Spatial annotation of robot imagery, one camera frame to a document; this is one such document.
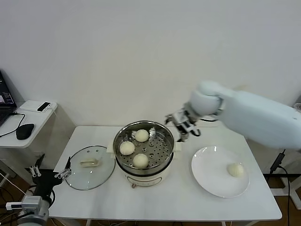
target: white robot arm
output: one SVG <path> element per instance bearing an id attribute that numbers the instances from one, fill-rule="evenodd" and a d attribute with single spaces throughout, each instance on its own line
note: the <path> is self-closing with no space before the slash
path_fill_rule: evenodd
<path id="1" fill-rule="evenodd" d="M 185 141 L 188 134 L 200 136 L 195 123 L 210 115 L 230 130 L 272 148 L 301 148 L 301 114 L 267 98 L 224 88 L 216 82 L 198 85 L 184 107 L 166 116 Z"/>

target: glass lid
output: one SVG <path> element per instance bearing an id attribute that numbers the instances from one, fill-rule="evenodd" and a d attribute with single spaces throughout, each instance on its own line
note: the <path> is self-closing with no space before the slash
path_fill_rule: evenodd
<path id="1" fill-rule="evenodd" d="M 90 190 L 102 185 L 115 168 L 115 158 L 103 146 L 89 146 L 71 157 L 72 174 L 66 179 L 77 190 Z"/>

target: steamed bun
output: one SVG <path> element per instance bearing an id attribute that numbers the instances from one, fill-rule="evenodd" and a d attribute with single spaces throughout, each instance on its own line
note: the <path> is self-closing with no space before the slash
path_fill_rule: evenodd
<path id="1" fill-rule="evenodd" d="M 137 154 L 133 159 L 136 168 L 143 169 L 149 165 L 149 158 L 145 154 Z"/>
<path id="2" fill-rule="evenodd" d="M 129 141 L 122 142 L 119 151 L 123 155 L 130 155 L 135 151 L 135 145 Z"/>
<path id="3" fill-rule="evenodd" d="M 240 163 L 232 163 L 227 166 L 228 173 L 236 178 L 240 178 L 244 175 L 245 169 Z"/>
<path id="4" fill-rule="evenodd" d="M 149 133 L 145 129 L 140 129 L 135 133 L 135 139 L 139 142 L 144 142 L 149 139 Z"/>

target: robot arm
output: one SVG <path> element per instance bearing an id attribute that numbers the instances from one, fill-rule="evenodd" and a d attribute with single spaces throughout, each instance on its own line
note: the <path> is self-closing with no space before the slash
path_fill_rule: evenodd
<path id="1" fill-rule="evenodd" d="M 36 184 L 33 195 L 26 195 L 21 202 L 6 203 L 7 210 L 22 210 L 15 218 L 20 226 L 43 226 L 46 225 L 49 211 L 55 197 L 50 198 L 53 187 L 60 185 L 69 175 L 71 175 L 71 159 L 69 157 L 65 169 L 61 172 L 39 169 L 44 158 L 42 155 L 34 166 L 30 167 L 32 181 Z"/>
<path id="2" fill-rule="evenodd" d="M 200 136 L 195 123 L 207 115 L 262 145 L 301 148 L 301 114 L 295 109 L 211 81 L 200 83 L 181 110 L 166 116 L 166 123 L 171 121 L 185 141 L 189 133 Z"/>

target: electric steamer pot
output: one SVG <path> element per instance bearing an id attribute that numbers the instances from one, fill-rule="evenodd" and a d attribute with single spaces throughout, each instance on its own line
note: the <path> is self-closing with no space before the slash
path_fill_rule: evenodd
<path id="1" fill-rule="evenodd" d="M 149 139 L 145 142 L 135 140 L 135 133 L 140 129 L 149 133 Z M 135 145 L 133 154 L 120 153 L 119 146 L 124 141 Z M 155 185 L 164 179 L 174 157 L 174 147 L 174 137 L 169 129 L 153 121 L 137 121 L 126 125 L 117 133 L 112 144 L 116 162 L 124 171 L 125 177 L 138 186 Z M 149 159 L 149 165 L 144 169 L 133 166 L 133 158 L 139 153 L 145 154 Z"/>

